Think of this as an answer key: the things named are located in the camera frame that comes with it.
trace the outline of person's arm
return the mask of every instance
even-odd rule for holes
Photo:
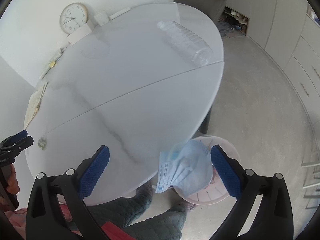
[[[18,186],[18,181],[16,179],[16,170],[13,164],[10,164],[10,166],[11,166],[11,175],[7,180],[8,182],[7,192],[12,195],[15,195],[20,191],[20,188]],[[0,197],[0,210],[2,210],[3,212],[10,210],[9,206],[6,203],[6,200],[3,197]]]

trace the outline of gray floor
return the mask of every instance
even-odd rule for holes
[[[214,102],[209,135],[229,140],[238,150],[242,166],[257,174],[284,175],[291,197],[295,235],[308,222],[312,211],[302,185],[306,171],[300,168],[313,146],[307,115],[296,93],[269,57],[247,37],[223,40],[225,72]],[[166,211],[175,201],[168,190],[156,194],[151,207],[138,221]],[[257,212],[256,203],[244,225],[246,232]],[[183,240],[207,240],[228,215],[235,199],[197,207],[188,215]]]
[[[230,25],[221,18],[217,22],[216,26],[220,32],[221,38],[223,39],[244,36],[241,31],[237,31],[234,29],[234,25]]]

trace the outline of round table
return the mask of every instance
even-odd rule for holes
[[[157,28],[176,21],[202,37],[213,64],[196,67],[172,49]],[[110,162],[87,205],[136,189],[158,171],[159,153],[191,139],[209,111],[223,74],[223,44],[202,12],[177,3],[135,7],[70,45],[38,86],[48,81],[27,131],[33,177],[63,174],[101,145]],[[38,140],[44,138],[42,150]]]

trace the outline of paper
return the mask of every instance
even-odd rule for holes
[[[40,80],[44,78],[44,76],[47,74],[47,72],[54,67],[56,64],[57,60],[62,56],[62,50],[59,49],[56,54],[50,59],[50,61],[44,66],[42,73],[39,77]]]
[[[38,113],[41,100],[44,94],[44,91],[47,87],[47,82],[44,83],[40,89],[32,94],[29,100],[26,116],[24,117],[24,124],[23,129],[26,129],[31,120],[35,117],[35,115]]]

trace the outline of table leg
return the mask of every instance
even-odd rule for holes
[[[212,107],[210,108],[207,116],[205,117],[205,119],[203,120],[202,124],[200,125],[200,133],[207,134],[207,132],[208,132],[210,116],[211,116],[211,110],[212,110]]]

